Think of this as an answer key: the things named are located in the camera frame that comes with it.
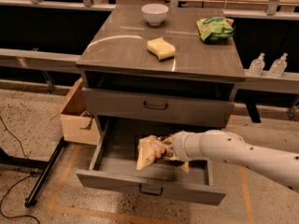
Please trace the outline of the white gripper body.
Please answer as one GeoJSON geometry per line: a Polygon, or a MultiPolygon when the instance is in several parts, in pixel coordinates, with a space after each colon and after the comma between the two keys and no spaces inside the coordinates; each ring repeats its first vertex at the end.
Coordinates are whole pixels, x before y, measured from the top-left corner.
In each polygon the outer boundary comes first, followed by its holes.
{"type": "Polygon", "coordinates": [[[172,137],[173,153],[180,161],[196,161],[204,157],[200,148],[202,133],[179,132],[172,137]]]}

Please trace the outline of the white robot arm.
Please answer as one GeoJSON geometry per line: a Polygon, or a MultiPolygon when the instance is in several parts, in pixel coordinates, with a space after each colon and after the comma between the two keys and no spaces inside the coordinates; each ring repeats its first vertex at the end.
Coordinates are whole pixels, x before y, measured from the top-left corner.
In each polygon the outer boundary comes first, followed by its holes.
{"type": "Polygon", "coordinates": [[[235,133],[219,130],[179,132],[165,139],[150,135],[141,138],[137,148],[137,170],[159,159],[180,161],[180,166],[187,168],[187,162],[207,158],[246,167],[288,189],[299,191],[297,153],[250,145],[235,133]]]}

